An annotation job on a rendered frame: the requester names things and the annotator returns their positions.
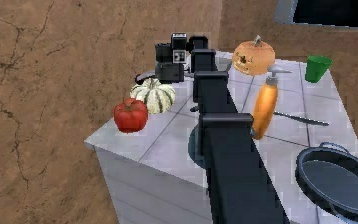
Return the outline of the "grey knife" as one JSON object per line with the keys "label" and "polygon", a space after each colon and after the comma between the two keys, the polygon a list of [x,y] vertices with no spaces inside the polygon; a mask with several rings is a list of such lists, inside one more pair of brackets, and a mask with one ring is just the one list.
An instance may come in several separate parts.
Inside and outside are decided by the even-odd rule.
{"label": "grey knife", "polygon": [[304,118],[304,117],[299,117],[299,116],[294,116],[294,115],[290,115],[290,114],[286,114],[286,113],[282,113],[282,112],[278,112],[278,111],[274,111],[273,112],[274,115],[278,115],[278,116],[282,116],[282,117],[286,117],[298,122],[302,122],[305,124],[309,124],[309,125],[317,125],[317,126],[329,126],[330,124],[328,122],[323,122],[323,121],[318,121],[318,120],[313,120],[313,119],[308,119],[308,118]]}

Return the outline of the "white green striped pumpkin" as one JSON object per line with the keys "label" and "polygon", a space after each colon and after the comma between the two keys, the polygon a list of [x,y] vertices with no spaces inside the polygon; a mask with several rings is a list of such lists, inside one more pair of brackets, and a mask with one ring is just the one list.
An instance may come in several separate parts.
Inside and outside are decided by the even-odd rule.
{"label": "white green striped pumpkin", "polygon": [[166,112],[175,102],[176,92],[170,84],[162,84],[156,78],[148,78],[130,90],[130,97],[142,101],[150,114]]}

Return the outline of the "red tomato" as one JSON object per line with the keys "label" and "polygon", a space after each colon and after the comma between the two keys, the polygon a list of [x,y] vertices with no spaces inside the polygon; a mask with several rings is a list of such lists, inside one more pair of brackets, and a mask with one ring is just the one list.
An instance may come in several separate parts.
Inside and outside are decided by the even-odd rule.
{"label": "red tomato", "polygon": [[148,110],[141,100],[128,98],[114,108],[113,119],[120,132],[138,132],[146,126]]}

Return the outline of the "dark grey round plate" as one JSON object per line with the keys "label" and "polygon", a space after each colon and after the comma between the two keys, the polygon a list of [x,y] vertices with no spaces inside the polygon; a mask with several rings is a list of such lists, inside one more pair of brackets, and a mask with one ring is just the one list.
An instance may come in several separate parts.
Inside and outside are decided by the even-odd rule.
{"label": "dark grey round plate", "polygon": [[188,155],[197,166],[202,169],[205,168],[204,156],[200,154],[200,150],[198,148],[198,126],[195,126],[190,133]]}

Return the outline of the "orange carved pumpkin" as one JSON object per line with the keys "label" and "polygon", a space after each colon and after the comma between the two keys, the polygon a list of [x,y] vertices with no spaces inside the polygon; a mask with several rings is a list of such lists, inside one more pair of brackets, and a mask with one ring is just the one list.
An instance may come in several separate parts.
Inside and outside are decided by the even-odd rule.
{"label": "orange carved pumpkin", "polygon": [[260,35],[239,44],[232,56],[232,65],[243,74],[265,74],[267,67],[275,63],[275,51]]}

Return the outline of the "black round pan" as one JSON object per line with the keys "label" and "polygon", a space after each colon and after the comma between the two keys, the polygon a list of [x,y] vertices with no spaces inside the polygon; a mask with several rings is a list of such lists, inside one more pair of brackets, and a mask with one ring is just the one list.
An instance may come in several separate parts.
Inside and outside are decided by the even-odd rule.
{"label": "black round pan", "polygon": [[347,224],[358,224],[358,157],[345,147],[322,142],[302,150],[295,178],[315,205]]}

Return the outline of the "white tiled kitchen counter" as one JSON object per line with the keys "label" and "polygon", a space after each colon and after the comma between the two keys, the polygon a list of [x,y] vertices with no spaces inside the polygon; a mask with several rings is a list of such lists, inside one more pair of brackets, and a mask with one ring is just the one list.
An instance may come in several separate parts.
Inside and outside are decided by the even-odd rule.
{"label": "white tiled kitchen counter", "polygon": [[[274,116],[256,146],[289,218],[298,224],[345,224],[317,208],[295,181],[298,153],[322,142],[339,144],[358,157],[358,139],[331,74],[316,83],[304,79],[305,64],[281,60],[289,73],[278,77],[276,111],[328,122],[309,125]],[[108,121],[88,137],[105,178],[120,224],[212,224],[206,176],[188,155],[197,123],[191,112],[192,81],[175,86],[176,101],[163,114],[149,117],[137,133],[119,132]]]}

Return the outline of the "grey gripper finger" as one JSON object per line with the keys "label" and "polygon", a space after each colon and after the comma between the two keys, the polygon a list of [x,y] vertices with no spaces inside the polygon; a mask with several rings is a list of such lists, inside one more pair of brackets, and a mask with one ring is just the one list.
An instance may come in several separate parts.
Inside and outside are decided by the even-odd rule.
{"label": "grey gripper finger", "polygon": [[155,70],[146,71],[135,76],[135,79],[146,79],[155,76]]}
{"label": "grey gripper finger", "polygon": [[154,77],[149,77],[149,78],[143,78],[143,79],[139,79],[139,78],[135,78],[135,83],[138,85],[142,85],[145,81],[156,81],[157,79]]}

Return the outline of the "green cup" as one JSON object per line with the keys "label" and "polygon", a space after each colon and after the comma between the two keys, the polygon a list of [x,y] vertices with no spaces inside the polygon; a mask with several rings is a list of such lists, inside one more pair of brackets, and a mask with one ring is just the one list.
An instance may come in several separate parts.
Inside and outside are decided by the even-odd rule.
{"label": "green cup", "polygon": [[318,83],[331,64],[332,60],[326,56],[309,56],[307,59],[305,80],[310,83]]}

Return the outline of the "orange pump soap bottle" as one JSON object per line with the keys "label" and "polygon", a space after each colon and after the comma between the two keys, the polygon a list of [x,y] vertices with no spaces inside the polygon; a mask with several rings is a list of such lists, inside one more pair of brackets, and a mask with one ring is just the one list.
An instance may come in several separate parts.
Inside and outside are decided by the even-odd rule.
{"label": "orange pump soap bottle", "polygon": [[252,129],[254,131],[253,138],[260,140],[264,137],[275,111],[278,98],[278,77],[280,73],[289,73],[278,64],[270,65],[267,68],[270,75],[266,77],[264,84],[261,86],[253,109],[254,122]]}

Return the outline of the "dark window grey frame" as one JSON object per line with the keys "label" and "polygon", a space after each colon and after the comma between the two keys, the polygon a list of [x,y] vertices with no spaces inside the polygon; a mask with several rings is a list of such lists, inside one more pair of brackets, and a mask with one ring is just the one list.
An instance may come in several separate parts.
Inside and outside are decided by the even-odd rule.
{"label": "dark window grey frame", "polygon": [[358,30],[358,0],[277,0],[276,22]]}

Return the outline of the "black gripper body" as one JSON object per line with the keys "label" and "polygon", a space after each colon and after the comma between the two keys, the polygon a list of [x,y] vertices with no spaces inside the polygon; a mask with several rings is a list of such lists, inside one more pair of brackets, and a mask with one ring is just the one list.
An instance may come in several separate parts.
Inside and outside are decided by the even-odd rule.
{"label": "black gripper body", "polygon": [[184,50],[173,50],[170,43],[158,43],[155,45],[155,60],[155,77],[161,83],[184,81]]}

